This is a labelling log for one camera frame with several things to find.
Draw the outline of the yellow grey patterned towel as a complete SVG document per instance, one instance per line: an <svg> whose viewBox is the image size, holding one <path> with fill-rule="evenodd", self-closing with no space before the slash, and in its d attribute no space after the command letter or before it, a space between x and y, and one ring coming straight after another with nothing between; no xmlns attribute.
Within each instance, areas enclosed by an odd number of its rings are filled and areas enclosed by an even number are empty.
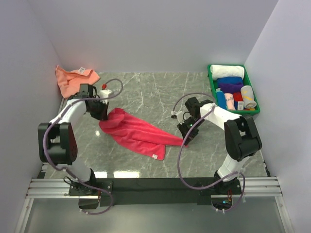
<svg viewBox="0 0 311 233"><path fill-rule="evenodd" d="M246 109L255 108L257 103L254 98L253 89L249 85L245 85L241 88L241 96Z"/></svg>

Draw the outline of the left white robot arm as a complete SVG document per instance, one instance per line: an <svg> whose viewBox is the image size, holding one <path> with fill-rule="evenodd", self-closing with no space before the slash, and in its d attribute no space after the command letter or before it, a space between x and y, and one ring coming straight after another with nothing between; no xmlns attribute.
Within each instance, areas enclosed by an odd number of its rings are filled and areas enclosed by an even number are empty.
<svg viewBox="0 0 311 233"><path fill-rule="evenodd" d="M78 160L78 147L73 126L85 113L96 120L107 120L108 98L113 91L103 88L97 91L91 84L81 84L80 90L68 97L64 109L50 122L38 126L39 157L55 170L64 170L74 181L81 181L80 189L87 195L97 191L94 171Z"/></svg>

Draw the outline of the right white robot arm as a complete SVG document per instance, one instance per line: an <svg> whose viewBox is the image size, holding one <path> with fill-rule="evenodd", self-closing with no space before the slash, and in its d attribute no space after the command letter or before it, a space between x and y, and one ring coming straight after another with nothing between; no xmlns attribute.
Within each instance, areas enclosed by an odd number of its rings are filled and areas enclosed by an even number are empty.
<svg viewBox="0 0 311 233"><path fill-rule="evenodd" d="M189 98L185 103L190 117L183 119L183 113L177 112L177 128L182 134L183 142L177 157L177 172L181 182L193 190L204 190L214 186L216 192L226 193L231 188L246 161L262 148L262 142L251 115L239 115L219 107L211 100L199 101ZM221 167L215 172L216 180L203 187L186 183L181 175L180 158L184 146L188 145L199 133L198 127L209 121L224 131L227 156Z"/></svg>

